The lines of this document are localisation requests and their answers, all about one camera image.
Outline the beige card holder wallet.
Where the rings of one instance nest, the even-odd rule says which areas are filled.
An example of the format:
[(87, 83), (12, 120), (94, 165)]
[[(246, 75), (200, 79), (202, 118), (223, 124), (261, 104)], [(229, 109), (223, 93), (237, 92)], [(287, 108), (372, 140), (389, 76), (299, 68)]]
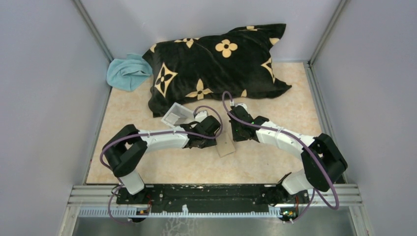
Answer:
[(222, 133), (217, 139), (216, 151), (220, 158), (236, 152), (234, 142), (230, 139), (228, 133)]

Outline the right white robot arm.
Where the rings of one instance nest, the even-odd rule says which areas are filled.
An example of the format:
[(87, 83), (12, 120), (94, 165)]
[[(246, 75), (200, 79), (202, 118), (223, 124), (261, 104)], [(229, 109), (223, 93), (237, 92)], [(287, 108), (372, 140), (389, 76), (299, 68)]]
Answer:
[(327, 134), (303, 135), (276, 125), (266, 117), (253, 118), (243, 103), (234, 105), (228, 112), (233, 140), (241, 142), (254, 140), (273, 145), (301, 160), (302, 170), (285, 175), (277, 188), (277, 197), (289, 203), (300, 191), (316, 189), (330, 190), (348, 168), (348, 164)]

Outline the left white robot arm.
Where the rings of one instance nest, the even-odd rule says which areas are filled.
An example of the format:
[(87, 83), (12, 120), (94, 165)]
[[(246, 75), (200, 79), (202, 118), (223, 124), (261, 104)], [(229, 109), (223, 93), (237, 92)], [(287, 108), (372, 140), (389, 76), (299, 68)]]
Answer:
[(139, 130), (129, 124), (103, 147), (100, 161), (128, 191), (128, 197), (140, 204), (146, 200), (148, 191), (136, 167), (145, 154), (171, 148), (212, 147), (222, 131), (221, 117), (214, 116), (156, 131)]

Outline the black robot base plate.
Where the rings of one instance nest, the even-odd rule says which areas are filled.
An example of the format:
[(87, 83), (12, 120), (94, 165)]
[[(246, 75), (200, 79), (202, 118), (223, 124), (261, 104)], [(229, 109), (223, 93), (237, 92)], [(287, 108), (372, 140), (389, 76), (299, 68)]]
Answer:
[(265, 213), (277, 204), (306, 204), (308, 192), (288, 194), (278, 184), (153, 184), (131, 195), (123, 187), (117, 204), (145, 204), (152, 213)]

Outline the white plastic card box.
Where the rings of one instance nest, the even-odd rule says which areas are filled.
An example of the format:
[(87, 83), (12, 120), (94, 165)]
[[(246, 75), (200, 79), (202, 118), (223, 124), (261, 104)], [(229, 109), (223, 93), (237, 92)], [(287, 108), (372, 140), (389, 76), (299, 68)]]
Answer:
[(179, 103), (174, 103), (161, 119), (163, 124), (171, 128), (193, 121), (195, 121), (194, 112)]

